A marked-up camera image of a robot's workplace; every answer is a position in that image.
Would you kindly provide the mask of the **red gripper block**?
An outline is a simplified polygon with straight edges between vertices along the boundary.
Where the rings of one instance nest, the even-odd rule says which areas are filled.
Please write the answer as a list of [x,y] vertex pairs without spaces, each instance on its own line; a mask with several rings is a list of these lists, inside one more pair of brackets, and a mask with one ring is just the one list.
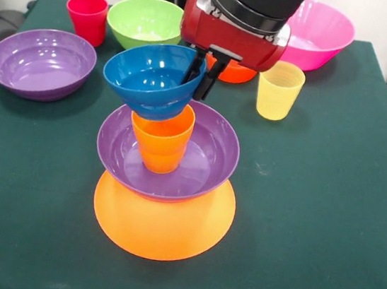
[[[282,36],[275,35],[273,40],[250,33],[222,15],[213,16],[216,8],[211,0],[187,0],[181,27],[184,41],[198,47],[182,83],[188,83],[200,74],[200,67],[205,59],[205,50],[221,50],[242,66],[256,71],[266,71],[281,58],[290,38],[290,28],[284,26]],[[203,76],[194,91],[193,100],[203,101],[208,96],[219,75],[229,64],[226,57],[216,61]]]

